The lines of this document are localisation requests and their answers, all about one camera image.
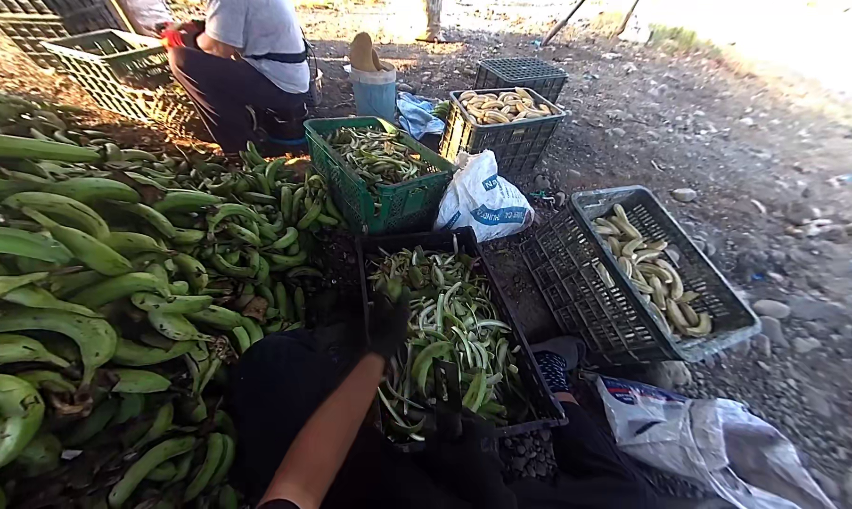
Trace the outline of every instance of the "stacked crate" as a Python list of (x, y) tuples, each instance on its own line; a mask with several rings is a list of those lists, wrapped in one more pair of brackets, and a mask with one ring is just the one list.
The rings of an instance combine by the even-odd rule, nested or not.
[(115, 0), (0, 0), (0, 30), (41, 67), (59, 68), (41, 41), (104, 28), (132, 30)]

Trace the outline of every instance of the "gray plastic crate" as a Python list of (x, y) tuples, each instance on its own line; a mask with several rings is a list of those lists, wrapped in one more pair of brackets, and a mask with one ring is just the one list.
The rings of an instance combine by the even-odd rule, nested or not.
[[(613, 214), (621, 204), (631, 223), (650, 241), (665, 240), (679, 260), (670, 262), (687, 290), (701, 294), (697, 312), (712, 316), (713, 331), (702, 338), (678, 338), (662, 330), (640, 300), (591, 221)], [(565, 333), (582, 337), (589, 361), (614, 366), (654, 361), (701, 361), (756, 334), (759, 318), (693, 245), (665, 207), (642, 186), (583, 191), (571, 195), (556, 214), (524, 241), (521, 253)], [(615, 285), (607, 288), (593, 268), (602, 262)]]

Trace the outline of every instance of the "crate of peeled plantains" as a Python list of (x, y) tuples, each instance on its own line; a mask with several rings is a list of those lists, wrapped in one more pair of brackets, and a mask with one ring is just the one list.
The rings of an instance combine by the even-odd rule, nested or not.
[(495, 152), (502, 176), (533, 169), (565, 113), (531, 89), (457, 90), (439, 152)]
[(701, 361), (759, 318), (648, 189), (574, 193), (520, 250), (565, 334), (597, 366)]
[(458, 402), (498, 435), (567, 422), (472, 228), (358, 237), (357, 259), (365, 302), (410, 291), (407, 343), (378, 389), (383, 430), (400, 448), (418, 448), (436, 432), (436, 408)]

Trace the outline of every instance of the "hand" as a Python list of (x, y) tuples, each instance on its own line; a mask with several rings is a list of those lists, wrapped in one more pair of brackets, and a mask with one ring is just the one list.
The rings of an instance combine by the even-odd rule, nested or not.
[(469, 410), (463, 411), (461, 424), (463, 433), (456, 440), (442, 440), (438, 435), (426, 438), (424, 462), (474, 507), (516, 507), (514, 494), (501, 476), (499, 442), (492, 425)]
[(382, 293), (376, 293), (370, 311), (369, 351), (378, 353), (387, 362), (407, 339), (410, 319), (410, 291), (404, 289), (394, 304)]

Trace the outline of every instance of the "red glove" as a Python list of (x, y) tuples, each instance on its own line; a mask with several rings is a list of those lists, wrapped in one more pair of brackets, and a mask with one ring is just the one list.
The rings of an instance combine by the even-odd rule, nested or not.
[(178, 48), (184, 45), (183, 34), (178, 30), (165, 29), (159, 32), (162, 47), (166, 50)]

